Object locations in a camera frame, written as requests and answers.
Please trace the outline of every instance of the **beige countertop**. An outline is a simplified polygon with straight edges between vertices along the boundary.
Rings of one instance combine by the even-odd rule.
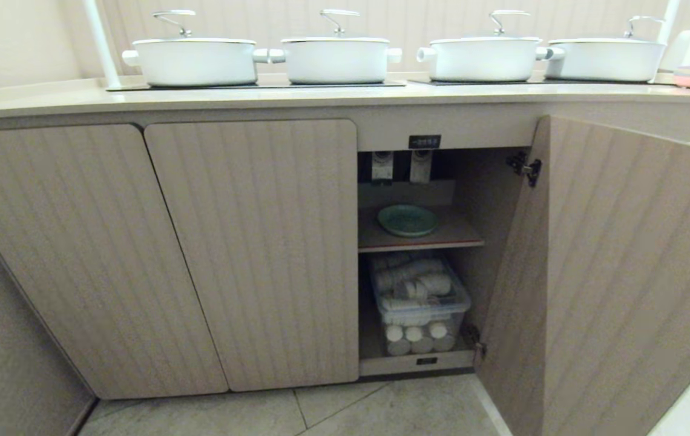
[[[391,80],[411,77],[395,74]],[[260,78],[271,82],[278,78]],[[242,88],[107,92],[99,79],[0,88],[0,118],[107,111],[361,107],[504,102],[690,102],[672,85],[508,84],[402,87]]]

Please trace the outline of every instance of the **pot lid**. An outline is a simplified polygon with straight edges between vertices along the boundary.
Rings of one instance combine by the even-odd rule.
[[[381,44],[388,44],[390,41],[384,38],[370,38],[368,36],[345,36],[345,29],[340,25],[337,20],[334,20],[331,16],[361,16],[356,11],[345,11],[343,9],[323,9],[320,11],[321,17],[329,20],[329,22],[336,25],[334,34],[326,36],[302,36],[296,38],[286,38],[281,39],[281,42],[380,42]]]
[[[657,41],[647,41],[647,39],[637,38],[568,38],[552,39],[549,44],[581,44],[581,42],[616,42],[616,44],[655,44],[664,46]]]
[[[366,36],[362,37],[339,37],[339,36],[303,36],[301,38],[286,38],[281,39],[281,42],[312,42],[312,41],[326,41],[326,42],[382,42],[382,44],[388,44],[388,41],[384,38],[370,38]]]
[[[447,44],[448,42],[475,42],[475,41],[533,41],[541,42],[541,38],[534,36],[464,36],[463,38],[434,39],[431,44]]]
[[[231,38],[160,38],[160,39],[141,39],[133,41],[137,44],[162,44],[163,42],[227,42],[227,44],[254,44],[256,41],[250,39],[231,39]]]

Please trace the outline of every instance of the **plastic storage bin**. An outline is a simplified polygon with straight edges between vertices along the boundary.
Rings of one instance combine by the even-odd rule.
[[[444,352],[455,347],[472,301],[444,255],[437,251],[372,254],[368,268],[387,355]],[[439,294],[446,283],[449,292]]]

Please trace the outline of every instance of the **digital display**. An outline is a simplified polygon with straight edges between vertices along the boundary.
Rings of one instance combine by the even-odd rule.
[[[410,135],[409,149],[433,149],[442,144],[442,135]]]
[[[417,365],[433,365],[436,363],[438,358],[419,358],[417,359]]]

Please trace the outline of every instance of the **lid handle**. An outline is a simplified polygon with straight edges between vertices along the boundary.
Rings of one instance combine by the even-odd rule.
[[[637,20],[639,20],[639,19],[649,19],[649,20],[651,20],[651,21],[653,21],[653,22],[659,22],[659,23],[664,23],[664,22],[665,22],[664,19],[661,19],[661,18],[658,18],[658,17],[655,17],[655,16],[634,16],[634,17],[632,17],[632,19],[629,19],[629,20],[628,20],[628,27],[629,27],[629,29],[628,29],[628,30],[625,30],[625,38],[630,38],[630,37],[633,36],[633,22],[634,22],[634,21],[637,21]]]
[[[169,19],[166,16],[195,16],[197,15],[196,12],[190,11],[188,9],[171,9],[170,11],[158,11],[154,12],[151,14],[151,16],[155,17],[155,19],[158,19],[163,22],[167,22],[168,24],[172,25],[178,25],[179,27],[179,35],[188,38],[192,36],[192,30],[187,30],[187,28],[184,27],[183,24],[173,21]]]
[[[335,28],[334,30],[334,33],[336,33],[337,36],[340,36],[343,33],[345,33],[345,29],[342,27],[342,25],[340,25],[339,22],[334,21],[334,18],[330,16],[361,16],[361,14],[359,14],[356,11],[345,11],[344,9],[323,9],[322,11],[320,11],[320,14],[322,17],[328,19],[330,22],[333,22],[333,24],[337,26],[337,28]]]
[[[504,25],[497,19],[495,16],[530,16],[526,11],[517,11],[514,9],[498,9],[497,11],[492,11],[491,13],[488,14],[489,17],[491,17],[491,20],[495,23],[495,25],[498,26],[496,30],[493,31],[494,34],[496,35],[503,35],[506,33],[506,30],[504,30]]]

